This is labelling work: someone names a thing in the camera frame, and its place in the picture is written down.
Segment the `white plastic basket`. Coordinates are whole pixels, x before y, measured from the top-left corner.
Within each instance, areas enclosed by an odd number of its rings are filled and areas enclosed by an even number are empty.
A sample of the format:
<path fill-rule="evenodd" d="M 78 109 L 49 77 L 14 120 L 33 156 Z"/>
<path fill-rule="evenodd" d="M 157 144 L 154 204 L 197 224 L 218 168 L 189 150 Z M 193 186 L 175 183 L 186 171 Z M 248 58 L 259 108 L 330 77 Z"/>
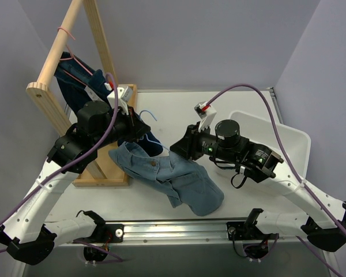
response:
<path fill-rule="evenodd" d="M 284 159 L 283 163 L 278 164 L 279 169 L 276 170 L 276 173 L 280 174 L 278 179 L 269 178 L 256 183 L 249 178 L 243 186 L 244 189 L 272 196 L 289 194 L 294 189 L 297 189 L 299 187 L 298 180 L 288 167 L 288 164 L 291 162 L 300 177 L 302 179 L 305 178 L 311 148 L 311 139 L 308 134 L 277 123 L 276 129 L 283 145 L 281 147 L 270 119 L 261 118 L 240 110 L 231 112 L 228 118 L 239 124 L 241 136 L 250 139 L 250 141 L 256 144 L 269 147 Z"/>

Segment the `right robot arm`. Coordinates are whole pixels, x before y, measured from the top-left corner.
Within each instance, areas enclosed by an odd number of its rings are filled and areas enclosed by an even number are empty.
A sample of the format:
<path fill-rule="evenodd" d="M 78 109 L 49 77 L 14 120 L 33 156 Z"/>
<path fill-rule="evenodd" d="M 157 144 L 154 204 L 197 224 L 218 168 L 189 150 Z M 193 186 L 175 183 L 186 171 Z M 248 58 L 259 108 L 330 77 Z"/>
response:
<path fill-rule="evenodd" d="M 239 124 L 231 119 L 220 121 L 215 134 L 189 125 L 184 136 L 170 150 L 188 160 L 203 155 L 219 166 L 226 163 L 235 177 L 242 177 L 241 188 L 250 179 L 288 199 L 301 211 L 269 212 L 254 208 L 242 227 L 244 239 L 266 235 L 305 237 L 319 249 L 335 252 L 346 243 L 346 201 L 328 196 L 292 171 L 271 148 L 240 135 Z"/>

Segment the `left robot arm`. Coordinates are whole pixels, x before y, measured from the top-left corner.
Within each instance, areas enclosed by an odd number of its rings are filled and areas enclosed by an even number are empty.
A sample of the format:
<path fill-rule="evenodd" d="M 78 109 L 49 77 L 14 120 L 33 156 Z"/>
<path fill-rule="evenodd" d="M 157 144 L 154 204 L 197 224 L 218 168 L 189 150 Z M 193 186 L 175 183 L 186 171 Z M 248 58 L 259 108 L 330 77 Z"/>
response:
<path fill-rule="evenodd" d="M 135 142 L 150 131 L 128 107 L 123 113 L 102 101 L 90 101 L 77 114 L 77 122 L 58 138 L 32 186 L 10 215 L 0 222 L 0 244 L 17 261 L 36 265 L 59 245 L 104 242 L 105 220 L 93 211 L 58 222 L 46 219 L 64 191 L 97 158 L 99 149 L 118 140 Z"/>

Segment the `light blue denim skirt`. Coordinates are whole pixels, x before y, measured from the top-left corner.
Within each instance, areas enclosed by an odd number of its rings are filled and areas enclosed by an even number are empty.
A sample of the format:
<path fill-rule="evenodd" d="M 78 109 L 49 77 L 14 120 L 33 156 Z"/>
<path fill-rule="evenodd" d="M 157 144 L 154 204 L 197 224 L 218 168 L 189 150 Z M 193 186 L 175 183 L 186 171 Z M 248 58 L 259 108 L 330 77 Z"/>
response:
<path fill-rule="evenodd" d="M 223 203 L 224 193 L 206 169 L 173 152 L 150 157 L 138 144 L 122 143 L 108 154 L 128 176 L 165 194 L 173 208 L 186 204 L 195 215 L 207 216 Z"/>

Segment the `wooden clothes rack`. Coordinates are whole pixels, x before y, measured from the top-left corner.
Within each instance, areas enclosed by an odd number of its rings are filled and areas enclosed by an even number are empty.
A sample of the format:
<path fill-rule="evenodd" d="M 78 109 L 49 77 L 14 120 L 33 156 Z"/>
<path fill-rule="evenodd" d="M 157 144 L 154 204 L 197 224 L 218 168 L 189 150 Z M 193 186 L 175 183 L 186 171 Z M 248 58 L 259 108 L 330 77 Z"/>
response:
<path fill-rule="evenodd" d="M 92 69 L 91 66 L 87 65 L 76 55 L 75 56 L 93 73 L 93 76 L 90 76 L 74 60 L 60 61 L 60 58 L 70 57 L 68 51 L 64 51 L 64 47 L 66 47 L 65 44 L 69 37 L 64 31 L 57 31 L 56 29 L 56 37 L 54 38 L 37 81 L 29 83 L 26 88 L 26 92 L 42 112 L 44 112 L 55 130 L 61 136 L 65 135 L 66 131 L 71 127 L 71 123 L 69 117 L 66 116 L 63 108 L 60 107 L 60 104 L 55 100 L 55 96 L 50 91 L 50 82 L 53 77 L 55 77 L 62 96 L 71 111 L 76 116 L 81 116 L 81 127 L 90 127 L 91 129 L 94 128 L 91 127 L 91 123 L 96 123 L 96 117 L 91 116 L 92 105 L 94 111 L 96 111 L 97 107 L 106 108 L 111 111 L 111 106 L 107 103 L 107 97 L 104 95 L 107 91 L 104 85 L 101 84 L 102 81 L 107 81 L 105 73 L 111 73 L 116 85 L 121 85 L 115 74 L 112 56 L 110 54 L 96 1 L 72 1 L 59 27 L 64 27 L 71 32 L 81 5 L 85 8 L 104 70 Z M 127 86 L 133 90 L 133 95 L 128 101 L 128 106 L 132 106 L 135 109 L 137 86 L 135 84 Z M 97 150 L 97 158 L 87 165 L 83 173 L 75 180 L 74 186 L 128 186 L 129 176 L 111 160 L 108 154 L 110 150 L 116 149 L 117 147 L 118 143 L 115 142 Z"/>

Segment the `aluminium mounting rail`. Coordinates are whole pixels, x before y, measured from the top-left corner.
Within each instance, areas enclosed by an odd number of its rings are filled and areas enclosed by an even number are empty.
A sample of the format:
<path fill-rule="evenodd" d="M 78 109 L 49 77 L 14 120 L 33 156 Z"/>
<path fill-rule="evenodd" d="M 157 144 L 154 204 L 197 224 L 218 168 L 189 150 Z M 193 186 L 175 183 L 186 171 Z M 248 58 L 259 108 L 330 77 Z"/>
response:
<path fill-rule="evenodd" d="M 141 222 L 106 222 L 97 214 L 79 214 L 58 222 L 44 222 L 42 230 L 55 246 L 77 243 L 92 246 L 100 244 L 132 244 L 155 242 L 159 245 L 199 243 L 208 241 L 261 241 L 280 237 L 306 236 L 320 232 L 321 226 L 308 216 L 283 215 L 279 221 L 266 213 L 253 213 L 248 218 L 173 220 Z"/>

